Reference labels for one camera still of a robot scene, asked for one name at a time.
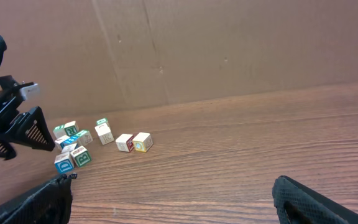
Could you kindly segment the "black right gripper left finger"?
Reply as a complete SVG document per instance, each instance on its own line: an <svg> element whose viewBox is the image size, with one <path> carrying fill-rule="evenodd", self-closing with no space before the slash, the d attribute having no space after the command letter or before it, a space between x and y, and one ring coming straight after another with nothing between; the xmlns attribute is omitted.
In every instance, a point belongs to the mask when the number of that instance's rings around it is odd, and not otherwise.
<svg viewBox="0 0 358 224"><path fill-rule="evenodd" d="M76 178L76 173L60 174L0 205L0 224L67 224L73 202L71 182Z"/></svg>

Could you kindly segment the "wooden E letter block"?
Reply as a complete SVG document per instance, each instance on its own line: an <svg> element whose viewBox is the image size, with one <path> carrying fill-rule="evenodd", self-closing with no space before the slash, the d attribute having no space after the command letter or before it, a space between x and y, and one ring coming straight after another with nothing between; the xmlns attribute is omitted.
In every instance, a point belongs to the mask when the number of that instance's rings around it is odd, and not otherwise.
<svg viewBox="0 0 358 224"><path fill-rule="evenodd" d="M119 151L122 152L131 152L134 148L133 140L134 135L133 134L121 134L116 139L116 145Z"/></svg>

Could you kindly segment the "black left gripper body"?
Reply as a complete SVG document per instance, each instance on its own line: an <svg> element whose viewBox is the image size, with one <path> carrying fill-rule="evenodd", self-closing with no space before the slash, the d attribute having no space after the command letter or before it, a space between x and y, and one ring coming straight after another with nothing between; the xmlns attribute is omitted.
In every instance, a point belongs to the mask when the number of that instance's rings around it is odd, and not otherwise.
<svg viewBox="0 0 358 224"><path fill-rule="evenodd" d="M12 120L19 114L17 108L23 102L20 89L27 84L19 83L11 75L0 77L0 134L7 131Z"/></svg>

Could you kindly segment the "yellow-edged wooden block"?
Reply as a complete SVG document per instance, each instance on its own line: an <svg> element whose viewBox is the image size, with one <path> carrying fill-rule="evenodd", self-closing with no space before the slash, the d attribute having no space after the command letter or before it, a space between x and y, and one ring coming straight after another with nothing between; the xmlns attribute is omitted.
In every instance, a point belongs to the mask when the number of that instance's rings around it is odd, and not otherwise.
<svg viewBox="0 0 358 224"><path fill-rule="evenodd" d="M147 152L154 144L150 133L139 133L132 142L134 149L139 152Z"/></svg>

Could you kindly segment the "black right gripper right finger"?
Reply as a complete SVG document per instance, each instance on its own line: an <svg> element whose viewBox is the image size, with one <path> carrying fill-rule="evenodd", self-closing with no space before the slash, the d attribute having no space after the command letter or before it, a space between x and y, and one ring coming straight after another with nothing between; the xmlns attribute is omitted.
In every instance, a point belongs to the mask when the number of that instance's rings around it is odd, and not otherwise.
<svg viewBox="0 0 358 224"><path fill-rule="evenodd" d="M272 188L280 224L358 224L358 214L281 175Z"/></svg>

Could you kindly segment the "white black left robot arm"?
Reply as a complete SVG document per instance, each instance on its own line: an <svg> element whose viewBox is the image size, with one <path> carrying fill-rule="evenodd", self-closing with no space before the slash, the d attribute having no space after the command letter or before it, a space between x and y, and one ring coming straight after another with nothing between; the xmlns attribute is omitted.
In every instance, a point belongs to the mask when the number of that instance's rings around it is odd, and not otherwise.
<svg viewBox="0 0 358 224"><path fill-rule="evenodd" d="M0 66L6 50L7 45L0 35ZM19 83L8 75L0 77L0 87L0 158L9 160L16 157L12 143L52 151L55 143L41 107L35 106L25 113L18 110L23 101L39 92L38 84Z"/></svg>

